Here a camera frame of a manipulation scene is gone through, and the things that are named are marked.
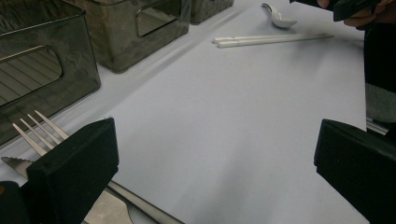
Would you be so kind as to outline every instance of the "hand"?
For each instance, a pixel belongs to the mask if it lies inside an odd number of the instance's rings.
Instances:
[[[330,0],[318,0],[318,4],[325,8],[329,5]],[[371,8],[367,7],[350,18],[344,20],[344,24],[348,26],[364,26],[372,21],[382,23],[396,23],[396,1],[382,0],[375,6],[372,14]]]

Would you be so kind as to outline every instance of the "white table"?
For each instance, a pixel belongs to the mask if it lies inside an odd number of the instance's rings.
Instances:
[[[235,0],[125,74],[99,66],[102,88],[52,119],[73,133],[114,117],[114,179],[185,223],[368,223],[313,164],[322,119],[365,129],[363,33],[333,23],[330,12],[272,0],[299,21],[278,30],[261,3]],[[323,32],[336,37],[231,49],[211,43]],[[0,155],[37,158],[21,139]],[[24,182],[3,163],[0,176]]]

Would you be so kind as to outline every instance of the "transparent gray bin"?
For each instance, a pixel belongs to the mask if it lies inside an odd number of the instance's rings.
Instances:
[[[1,0],[0,145],[18,135],[12,123],[30,120],[26,114],[50,117],[100,85],[83,10],[56,0]]]
[[[232,5],[233,0],[191,0],[191,23],[199,24]]]
[[[122,73],[189,31],[191,0],[65,0],[84,8],[95,59]]]

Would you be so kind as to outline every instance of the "spoon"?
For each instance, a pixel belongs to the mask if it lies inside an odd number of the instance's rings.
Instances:
[[[284,17],[279,12],[279,10],[277,10],[276,7],[274,7],[274,6],[264,3],[264,4],[262,4],[262,7],[268,7],[268,9],[271,11],[271,21],[277,27],[287,29],[287,28],[290,28],[295,23],[297,23],[297,21],[295,21],[295,20],[291,20],[287,17]]]

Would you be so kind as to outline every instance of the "chopstick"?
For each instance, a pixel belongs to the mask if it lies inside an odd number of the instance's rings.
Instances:
[[[331,38],[333,35],[318,34],[318,35],[253,35],[253,36],[230,36],[217,37],[213,39],[213,43],[217,44],[218,48],[231,48],[248,45],[271,44],[280,42],[311,40]]]

